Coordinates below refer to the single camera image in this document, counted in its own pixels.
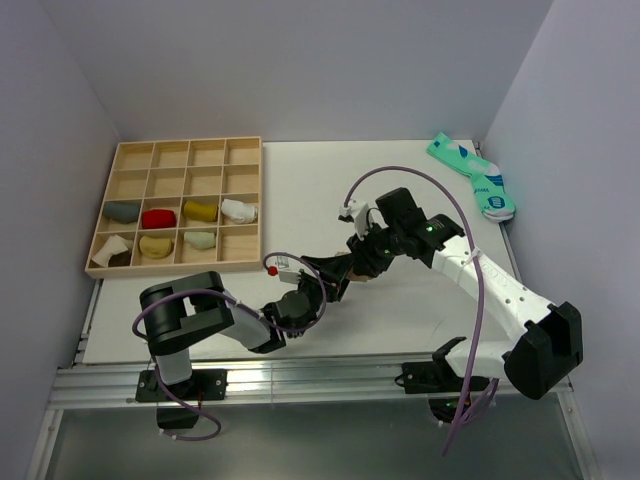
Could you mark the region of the tan maroon striped sock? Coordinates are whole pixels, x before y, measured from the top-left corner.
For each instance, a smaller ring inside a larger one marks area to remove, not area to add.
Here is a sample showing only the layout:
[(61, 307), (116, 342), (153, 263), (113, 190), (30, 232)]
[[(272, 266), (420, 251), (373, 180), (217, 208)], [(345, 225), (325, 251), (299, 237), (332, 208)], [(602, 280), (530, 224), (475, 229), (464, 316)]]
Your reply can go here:
[(367, 282), (378, 276), (367, 254), (339, 251), (334, 257), (338, 259), (337, 272), (342, 279)]

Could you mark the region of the pale green ankle sock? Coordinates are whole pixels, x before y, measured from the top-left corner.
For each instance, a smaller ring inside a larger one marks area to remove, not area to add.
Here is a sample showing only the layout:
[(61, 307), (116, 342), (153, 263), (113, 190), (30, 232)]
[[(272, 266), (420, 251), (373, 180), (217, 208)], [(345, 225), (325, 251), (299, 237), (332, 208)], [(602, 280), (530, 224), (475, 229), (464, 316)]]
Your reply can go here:
[(197, 250), (208, 250), (216, 246), (216, 234), (212, 231), (186, 231), (184, 242)]

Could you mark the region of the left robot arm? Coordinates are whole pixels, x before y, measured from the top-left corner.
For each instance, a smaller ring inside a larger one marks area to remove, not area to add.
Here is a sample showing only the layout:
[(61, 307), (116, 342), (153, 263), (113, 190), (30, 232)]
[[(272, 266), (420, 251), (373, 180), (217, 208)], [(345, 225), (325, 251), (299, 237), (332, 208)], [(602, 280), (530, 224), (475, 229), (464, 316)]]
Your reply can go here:
[(180, 278), (144, 290), (142, 312), (133, 334), (146, 341), (159, 369), (159, 388), (183, 399), (195, 386), (189, 349), (216, 334), (246, 350), (266, 354), (286, 346), (315, 326), (327, 305), (338, 302), (349, 285), (351, 254), (316, 258), (274, 252), (265, 257), (271, 276), (295, 288), (260, 309), (246, 305), (225, 289), (215, 271)]

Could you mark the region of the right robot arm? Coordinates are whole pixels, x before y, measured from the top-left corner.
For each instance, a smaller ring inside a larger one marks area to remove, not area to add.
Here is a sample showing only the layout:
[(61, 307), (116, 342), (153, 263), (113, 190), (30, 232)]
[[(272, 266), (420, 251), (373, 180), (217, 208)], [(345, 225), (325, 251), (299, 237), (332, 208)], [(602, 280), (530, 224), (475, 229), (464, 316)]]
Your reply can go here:
[(504, 341), (482, 341), (476, 348), (466, 337), (439, 347), (422, 375), (425, 390), (461, 389), (472, 360), (471, 389), (479, 391), (492, 379), (508, 380), (525, 397), (538, 400), (581, 364), (582, 321), (571, 303), (555, 305), (522, 285), (470, 246), (451, 218), (426, 217), (408, 189), (397, 188), (379, 197), (376, 205), (382, 224), (370, 220), (363, 201), (351, 200), (339, 210), (340, 220), (355, 226), (347, 242), (355, 275), (375, 278), (397, 256), (419, 260), (481, 302), (483, 312), (507, 335)]

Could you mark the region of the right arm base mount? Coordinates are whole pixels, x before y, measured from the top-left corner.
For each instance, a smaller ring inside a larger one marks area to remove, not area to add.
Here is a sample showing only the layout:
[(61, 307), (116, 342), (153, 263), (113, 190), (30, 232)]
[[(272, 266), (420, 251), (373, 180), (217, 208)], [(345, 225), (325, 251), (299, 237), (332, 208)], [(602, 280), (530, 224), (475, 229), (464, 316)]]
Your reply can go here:
[[(433, 417), (440, 424), (451, 424), (456, 408), (460, 403), (459, 393), (463, 378), (457, 376), (445, 361), (445, 355), (465, 340), (465, 337), (454, 337), (432, 354), (429, 361), (405, 362), (401, 365), (401, 374), (394, 378), (394, 383), (403, 388), (406, 394), (455, 393), (453, 397), (436, 398), (429, 401)], [(463, 402), (462, 423), (470, 423), (481, 415), (493, 400), (498, 383), (488, 378), (473, 376), (469, 393)]]

